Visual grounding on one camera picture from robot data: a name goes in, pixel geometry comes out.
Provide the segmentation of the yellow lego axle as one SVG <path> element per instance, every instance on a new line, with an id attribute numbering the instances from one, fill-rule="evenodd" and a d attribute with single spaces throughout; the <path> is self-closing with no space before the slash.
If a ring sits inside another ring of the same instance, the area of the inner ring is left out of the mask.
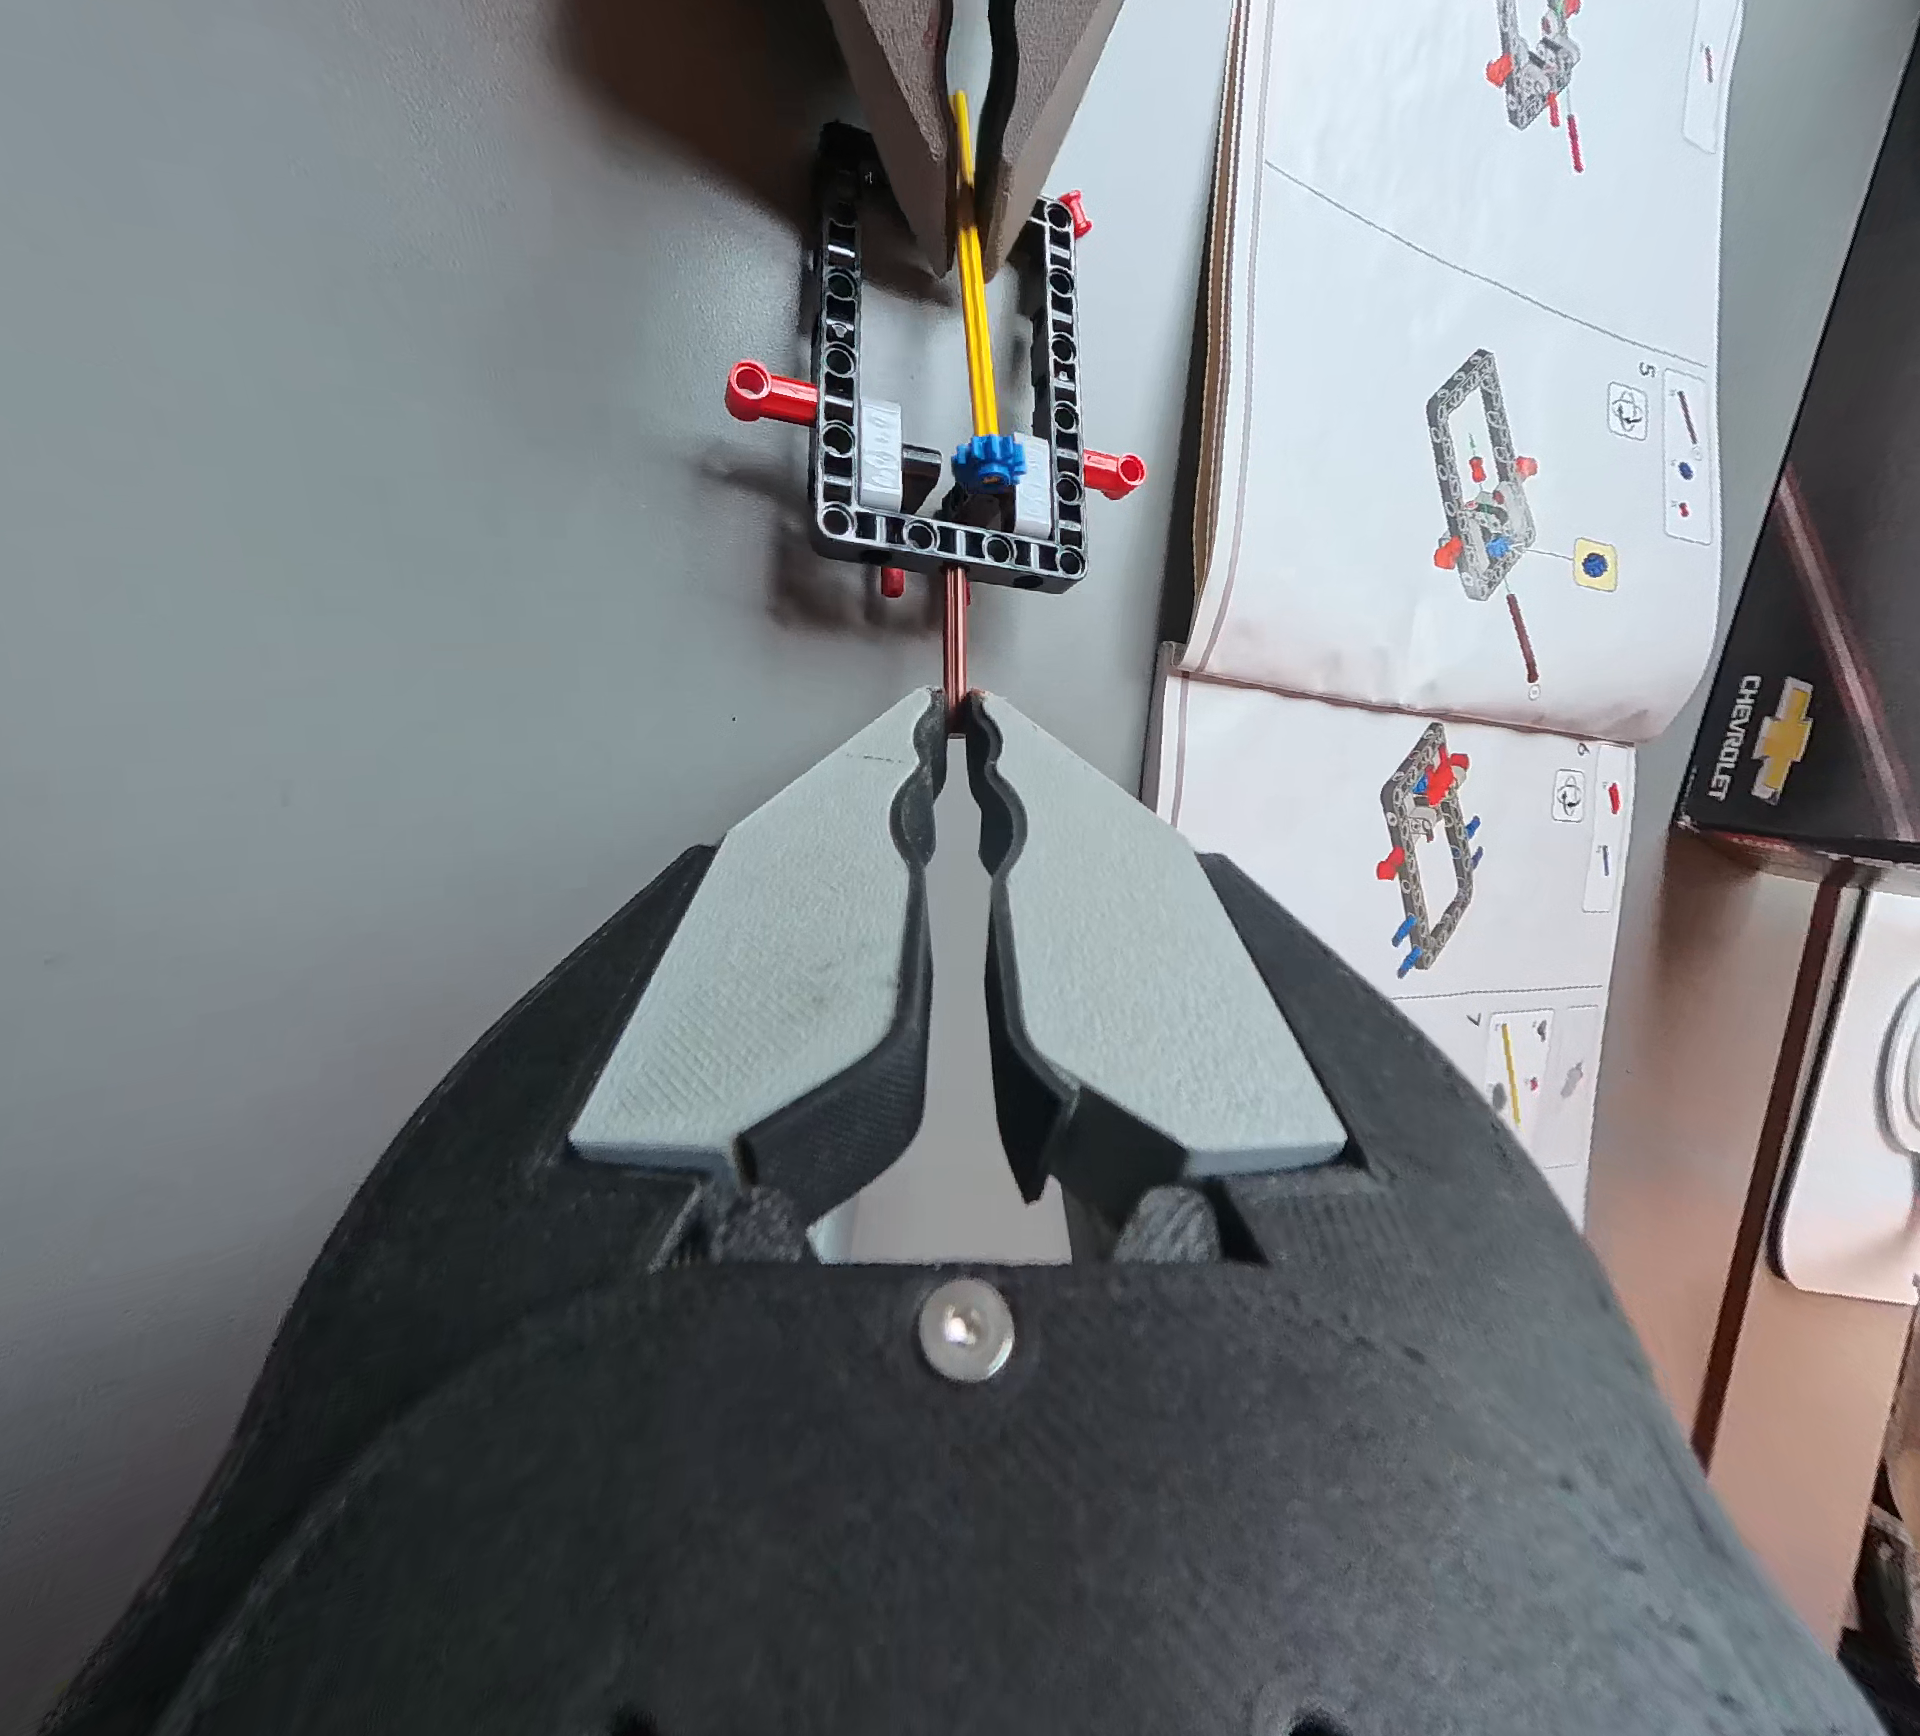
<path id="1" fill-rule="evenodd" d="M 976 214 L 976 163 L 972 117 L 966 91 L 951 96 L 957 139 L 957 271 L 962 289 L 966 332 L 972 437 L 1000 432 L 995 367 L 995 339 L 988 310 L 988 279 Z"/>

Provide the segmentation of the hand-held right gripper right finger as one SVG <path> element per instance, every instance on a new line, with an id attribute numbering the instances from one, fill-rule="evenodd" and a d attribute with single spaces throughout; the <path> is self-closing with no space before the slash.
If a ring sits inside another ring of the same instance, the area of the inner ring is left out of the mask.
<path id="1" fill-rule="evenodd" d="M 1000 1144 L 1120 1228 L 1167 1187 L 1332 1165 L 1349 1131 L 1192 844 L 1000 697 L 966 706 Z"/>

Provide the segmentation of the white plastic holder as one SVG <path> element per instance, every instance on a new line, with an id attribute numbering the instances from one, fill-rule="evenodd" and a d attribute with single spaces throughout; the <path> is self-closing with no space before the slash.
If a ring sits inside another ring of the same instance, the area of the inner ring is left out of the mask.
<path id="1" fill-rule="evenodd" d="M 1851 924 L 1771 1231 L 1807 1294 L 1904 1312 L 1919 1292 L 1919 901 L 1873 890 Z"/>

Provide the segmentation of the lego instruction booklet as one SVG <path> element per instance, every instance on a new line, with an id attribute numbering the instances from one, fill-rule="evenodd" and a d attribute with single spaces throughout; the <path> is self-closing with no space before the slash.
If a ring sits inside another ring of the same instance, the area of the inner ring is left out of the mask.
<path id="1" fill-rule="evenodd" d="M 1745 0 L 1235 0 L 1145 798 L 1582 1224 L 1637 757 L 1717 642 Z"/>

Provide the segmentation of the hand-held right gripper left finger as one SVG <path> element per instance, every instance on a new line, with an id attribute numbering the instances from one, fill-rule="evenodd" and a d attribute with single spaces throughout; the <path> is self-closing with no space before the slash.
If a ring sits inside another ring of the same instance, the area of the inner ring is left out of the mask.
<path id="1" fill-rule="evenodd" d="M 926 1098 L 940 690 L 901 698 L 723 836 L 569 1132 L 594 1162 L 772 1190 L 816 1224 Z"/>

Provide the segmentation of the lego set box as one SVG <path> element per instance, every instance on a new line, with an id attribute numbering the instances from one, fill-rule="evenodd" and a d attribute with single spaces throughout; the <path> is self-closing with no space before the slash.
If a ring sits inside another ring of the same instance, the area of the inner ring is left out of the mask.
<path id="1" fill-rule="evenodd" d="M 1740 586 L 1675 825 L 1761 869 L 1917 873 L 1917 53 Z"/>

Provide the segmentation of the black lego frame assembly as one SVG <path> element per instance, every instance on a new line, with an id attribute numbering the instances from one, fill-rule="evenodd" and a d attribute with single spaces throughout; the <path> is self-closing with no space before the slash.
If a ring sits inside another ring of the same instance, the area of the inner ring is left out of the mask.
<path id="1" fill-rule="evenodd" d="M 726 410 L 744 424 L 808 430 L 808 538 L 831 558 L 879 571 L 889 595 L 908 572 L 962 566 L 976 583 L 1061 595 L 1089 574 L 1089 501 L 1125 501 L 1146 480 L 1136 452 L 1087 440 L 1079 242 L 1091 230 L 1079 193 L 1034 201 L 1013 251 L 1027 325 L 1030 428 L 1027 473 L 1009 497 L 955 487 L 952 454 L 907 438 L 901 404 L 862 371 L 862 218 L 889 188 L 870 133 L 832 121 L 820 133 L 811 251 L 811 375 L 754 359 L 729 372 Z"/>

